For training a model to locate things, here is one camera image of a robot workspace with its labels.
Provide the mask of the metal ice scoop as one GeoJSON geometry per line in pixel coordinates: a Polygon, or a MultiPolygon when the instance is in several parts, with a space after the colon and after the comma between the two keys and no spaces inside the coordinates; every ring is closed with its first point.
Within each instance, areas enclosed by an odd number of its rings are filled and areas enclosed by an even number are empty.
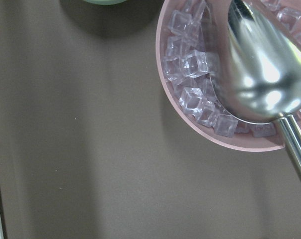
{"type": "Polygon", "coordinates": [[[301,45],[257,0],[216,6],[217,98],[239,120],[273,123],[301,181],[301,45]]]}

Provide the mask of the pink bowl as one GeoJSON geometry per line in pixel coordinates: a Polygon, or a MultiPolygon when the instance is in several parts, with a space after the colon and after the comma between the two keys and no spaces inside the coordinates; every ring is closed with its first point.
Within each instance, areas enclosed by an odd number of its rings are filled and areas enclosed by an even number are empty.
{"type": "MultiPolygon", "coordinates": [[[[157,30],[156,30],[156,60],[159,77],[170,103],[175,108],[179,116],[197,133],[204,138],[219,144],[221,146],[248,152],[265,152],[273,151],[283,148],[283,143],[278,135],[268,137],[253,137],[252,132],[250,133],[236,133],[232,138],[220,136],[214,133],[212,128],[207,128],[203,125],[196,123],[193,116],[185,115],[179,105],[180,94],[177,97],[177,93],[174,92],[172,83],[169,83],[164,75],[164,67],[162,59],[165,56],[167,47],[167,38],[173,36],[167,25],[170,22],[171,15],[174,10],[182,10],[186,0],[165,0],[161,8],[161,12],[158,19],[157,30]]],[[[291,7],[301,11],[301,0],[282,0],[281,7],[291,7]]],[[[301,19],[296,24],[295,31],[301,32],[301,19]]],[[[297,114],[298,125],[301,128],[301,113],[297,114]]]]}

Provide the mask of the light green bowl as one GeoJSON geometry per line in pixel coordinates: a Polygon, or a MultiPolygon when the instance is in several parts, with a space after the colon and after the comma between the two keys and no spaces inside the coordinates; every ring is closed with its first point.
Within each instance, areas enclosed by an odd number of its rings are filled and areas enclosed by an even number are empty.
{"type": "Polygon", "coordinates": [[[84,1],[92,4],[99,4],[99,5],[114,5],[114,4],[125,2],[126,0],[84,0],[84,1]]]}

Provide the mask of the clear ice cube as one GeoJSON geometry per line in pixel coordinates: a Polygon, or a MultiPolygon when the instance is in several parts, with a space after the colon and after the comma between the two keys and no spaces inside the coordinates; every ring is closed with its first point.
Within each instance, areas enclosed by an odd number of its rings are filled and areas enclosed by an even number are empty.
{"type": "Polygon", "coordinates": [[[191,50],[181,58],[182,73],[186,77],[197,78],[209,73],[206,53],[191,50]]]}
{"type": "Polygon", "coordinates": [[[232,115],[220,114],[213,128],[217,135],[233,137],[237,125],[238,120],[232,115]]]}
{"type": "Polygon", "coordinates": [[[167,27],[173,34],[182,35],[187,25],[190,24],[191,19],[191,14],[174,10],[167,27]]]}
{"type": "Polygon", "coordinates": [[[200,105],[205,99],[200,88],[185,87],[179,98],[179,105],[185,114],[197,114],[202,111],[200,105]]]}

